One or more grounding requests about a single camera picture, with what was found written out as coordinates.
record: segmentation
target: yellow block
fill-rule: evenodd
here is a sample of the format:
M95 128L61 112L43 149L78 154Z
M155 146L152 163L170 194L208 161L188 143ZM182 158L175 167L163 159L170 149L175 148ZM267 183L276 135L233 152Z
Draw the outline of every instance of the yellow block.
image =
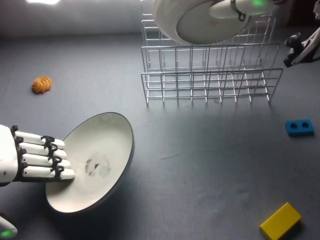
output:
M287 202L261 224L260 230L268 240L278 240L301 218L300 213Z

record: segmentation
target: gray wall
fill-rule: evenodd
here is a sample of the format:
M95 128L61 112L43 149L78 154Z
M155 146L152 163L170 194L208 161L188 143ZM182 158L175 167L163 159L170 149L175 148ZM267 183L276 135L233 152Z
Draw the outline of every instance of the gray wall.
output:
M287 22L292 1L276 11L278 24ZM136 33L140 21L139 0L0 0L0 37Z

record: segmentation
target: metal wire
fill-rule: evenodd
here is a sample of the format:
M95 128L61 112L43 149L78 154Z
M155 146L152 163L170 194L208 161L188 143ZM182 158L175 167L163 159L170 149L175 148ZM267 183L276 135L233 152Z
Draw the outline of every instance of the metal wire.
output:
M219 99L265 96L278 86L281 68L274 68L279 45L270 43L275 17L264 15L247 31L212 45L177 43L160 32L153 16L153 0L140 1L147 106L150 99Z

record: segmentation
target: orange cookie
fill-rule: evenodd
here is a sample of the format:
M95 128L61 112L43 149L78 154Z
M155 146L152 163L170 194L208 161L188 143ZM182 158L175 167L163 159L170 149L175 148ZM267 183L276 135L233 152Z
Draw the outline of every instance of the orange cookie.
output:
M52 86L52 81L48 76L39 76L37 77L32 84L32 91L35 94L44 94L46 91L49 91Z

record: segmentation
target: green led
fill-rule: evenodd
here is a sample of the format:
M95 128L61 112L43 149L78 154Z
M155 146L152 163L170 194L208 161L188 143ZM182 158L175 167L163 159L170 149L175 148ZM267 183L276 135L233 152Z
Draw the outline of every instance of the green led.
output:
M262 7L266 5L265 0L252 0L252 5L256 7Z
M3 231L0 233L1 238L11 238L13 237L14 232L12 230Z

